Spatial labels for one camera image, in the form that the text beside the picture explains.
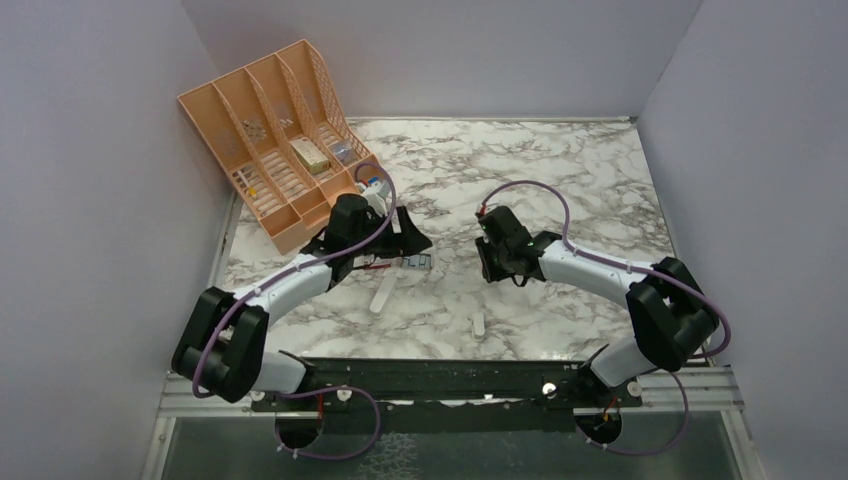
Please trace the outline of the staple box tray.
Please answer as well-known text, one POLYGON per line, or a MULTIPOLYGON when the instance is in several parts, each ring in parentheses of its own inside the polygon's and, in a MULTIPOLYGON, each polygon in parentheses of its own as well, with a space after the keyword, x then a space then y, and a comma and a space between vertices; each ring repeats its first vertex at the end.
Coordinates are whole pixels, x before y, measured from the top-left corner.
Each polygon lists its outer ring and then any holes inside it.
POLYGON ((433 259, 427 253, 414 254, 400 258, 397 261, 397 266, 403 269, 428 271, 433 268, 433 259))

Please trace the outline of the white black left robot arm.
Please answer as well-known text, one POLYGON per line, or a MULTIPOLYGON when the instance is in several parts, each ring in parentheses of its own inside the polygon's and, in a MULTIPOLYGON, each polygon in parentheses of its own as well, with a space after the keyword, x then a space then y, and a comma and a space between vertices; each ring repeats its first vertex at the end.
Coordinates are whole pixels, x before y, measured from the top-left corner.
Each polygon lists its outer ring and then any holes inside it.
POLYGON ((275 392, 298 411, 313 401, 310 364, 265 349, 269 327, 307 300, 322 295, 353 271, 356 258, 394 259, 420 254, 433 242, 405 207, 380 214, 358 194, 342 194, 329 221, 276 273, 229 292, 209 287, 198 297, 171 360, 199 398, 234 403, 251 391, 275 392))

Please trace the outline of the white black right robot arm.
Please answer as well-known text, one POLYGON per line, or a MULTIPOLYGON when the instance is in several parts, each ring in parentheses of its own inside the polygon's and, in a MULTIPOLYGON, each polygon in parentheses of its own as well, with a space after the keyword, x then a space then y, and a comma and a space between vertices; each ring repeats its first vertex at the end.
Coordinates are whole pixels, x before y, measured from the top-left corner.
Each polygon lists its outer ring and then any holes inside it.
POLYGON ((676 372, 720 325, 718 314, 676 258, 627 263, 567 246, 557 233, 531 235, 505 206, 477 219, 483 234, 475 246, 487 282, 510 279, 518 287, 529 280, 562 283, 627 310, 632 335, 596 352, 573 379, 557 386, 570 399, 600 407, 634 377, 657 369, 676 372))

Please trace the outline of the long white stapler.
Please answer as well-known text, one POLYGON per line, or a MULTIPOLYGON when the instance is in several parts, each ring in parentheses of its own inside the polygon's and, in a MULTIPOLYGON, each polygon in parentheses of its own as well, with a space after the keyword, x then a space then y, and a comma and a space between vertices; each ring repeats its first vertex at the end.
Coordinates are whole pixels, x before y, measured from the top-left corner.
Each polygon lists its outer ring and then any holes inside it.
POLYGON ((369 312, 376 316, 380 317, 382 312, 385 309, 385 306, 391 297, 393 290, 396 286, 397 277, 394 273, 387 272, 382 281, 375 292, 371 303, 369 304, 369 312))

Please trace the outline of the clear bag of clips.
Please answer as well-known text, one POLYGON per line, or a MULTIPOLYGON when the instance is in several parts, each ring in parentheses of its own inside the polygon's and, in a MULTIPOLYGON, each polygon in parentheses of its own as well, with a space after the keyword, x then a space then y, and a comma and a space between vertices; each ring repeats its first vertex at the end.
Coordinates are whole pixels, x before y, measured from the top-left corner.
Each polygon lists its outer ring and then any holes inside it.
POLYGON ((358 160, 357 153, 348 140, 341 140, 330 146, 330 150, 335 158, 342 165, 350 165, 358 160))

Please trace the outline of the yellow green box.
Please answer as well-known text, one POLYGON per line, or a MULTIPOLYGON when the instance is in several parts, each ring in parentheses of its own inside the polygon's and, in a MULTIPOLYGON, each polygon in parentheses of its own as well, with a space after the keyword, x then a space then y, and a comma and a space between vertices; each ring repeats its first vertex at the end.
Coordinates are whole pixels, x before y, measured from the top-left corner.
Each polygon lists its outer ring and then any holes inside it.
POLYGON ((316 175, 330 168, 328 157, 307 137, 294 138, 289 143, 301 164, 310 174, 316 175))

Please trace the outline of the peach plastic desk organizer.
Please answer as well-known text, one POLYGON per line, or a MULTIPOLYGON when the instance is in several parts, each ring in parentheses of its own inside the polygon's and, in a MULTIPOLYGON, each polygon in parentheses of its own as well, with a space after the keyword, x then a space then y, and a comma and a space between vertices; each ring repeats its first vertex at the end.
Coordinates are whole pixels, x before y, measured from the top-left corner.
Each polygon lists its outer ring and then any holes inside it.
POLYGON ((177 98, 231 185, 281 254, 325 226, 339 195, 380 177, 375 154, 349 126, 327 65, 307 40, 237 68, 177 98), (312 175, 289 141, 307 137, 330 160, 312 175), (348 140, 358 160, 330 146, 348 140))

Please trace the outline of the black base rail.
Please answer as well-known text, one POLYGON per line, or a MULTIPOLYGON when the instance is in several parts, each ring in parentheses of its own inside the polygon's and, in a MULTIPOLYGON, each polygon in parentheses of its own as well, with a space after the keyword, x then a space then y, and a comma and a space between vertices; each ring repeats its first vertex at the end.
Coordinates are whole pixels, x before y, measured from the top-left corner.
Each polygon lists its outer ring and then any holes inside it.
POLYGON ((384 433, 570 432, 580 408, 642 401, 626 386, 610 389, 579 361, 341 359, 306 357, 306 374, 285 399, 262 385, 256 358, 213 358, 201 386, 235 403, 249 391, 263 399, 252 411, 271 413, 283 433, 315 437, 384 433))

